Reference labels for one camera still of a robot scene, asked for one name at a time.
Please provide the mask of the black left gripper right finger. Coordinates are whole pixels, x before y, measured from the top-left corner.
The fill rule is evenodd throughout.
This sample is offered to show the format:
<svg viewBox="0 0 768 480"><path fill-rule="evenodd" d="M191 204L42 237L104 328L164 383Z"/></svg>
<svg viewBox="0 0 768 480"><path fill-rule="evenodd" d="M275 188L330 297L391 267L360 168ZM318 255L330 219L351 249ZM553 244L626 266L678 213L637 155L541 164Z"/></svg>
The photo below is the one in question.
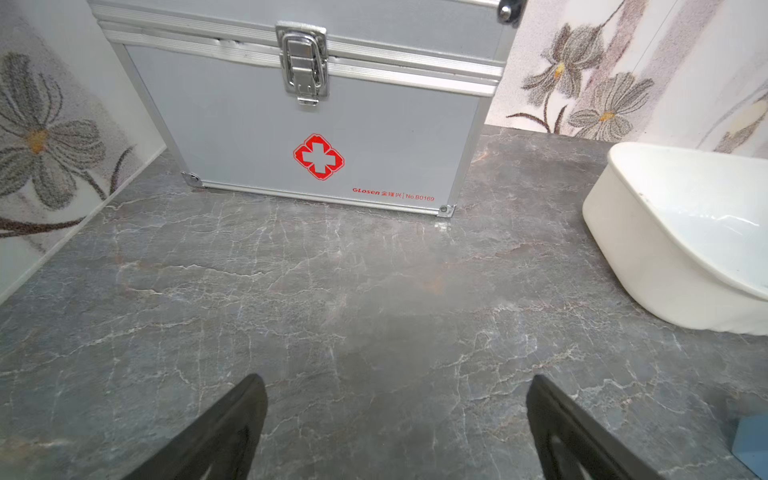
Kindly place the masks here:
<svg viewBox="0 0 768 480"><path fill-rule="evenodd" d="M546 479L659 479L544 375L532 378L527 419Z"/></svg>

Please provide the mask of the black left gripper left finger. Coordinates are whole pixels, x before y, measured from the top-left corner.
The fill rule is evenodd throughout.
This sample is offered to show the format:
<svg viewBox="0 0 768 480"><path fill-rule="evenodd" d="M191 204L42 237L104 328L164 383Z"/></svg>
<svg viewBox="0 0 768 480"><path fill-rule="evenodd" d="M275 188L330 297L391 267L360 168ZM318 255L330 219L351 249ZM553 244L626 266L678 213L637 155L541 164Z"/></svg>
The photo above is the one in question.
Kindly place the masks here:
<svg viewBox="0 0 768 480"><path fill-rule="evenodd" d="M267 411L265 383L249 374L126 477L246 479Z"/></svg>

